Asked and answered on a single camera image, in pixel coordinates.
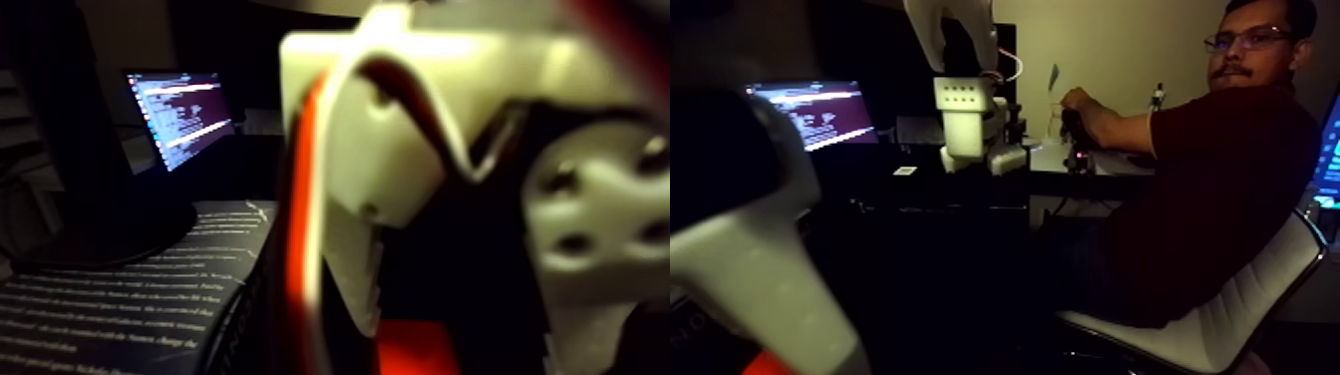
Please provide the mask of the person's left hand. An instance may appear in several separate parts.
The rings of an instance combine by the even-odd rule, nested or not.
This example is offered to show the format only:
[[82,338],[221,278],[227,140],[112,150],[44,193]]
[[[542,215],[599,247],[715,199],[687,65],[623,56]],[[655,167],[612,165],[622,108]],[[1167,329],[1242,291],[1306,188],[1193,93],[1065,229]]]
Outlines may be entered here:
[[1103,110],[1103,106],[1081,87],[1068,90],[1060,99],[1060,104],[1063,107],[1061,133],[1064,137],[1071,134],[1073,129],[1084,130],[1087,122],[1093,121]]

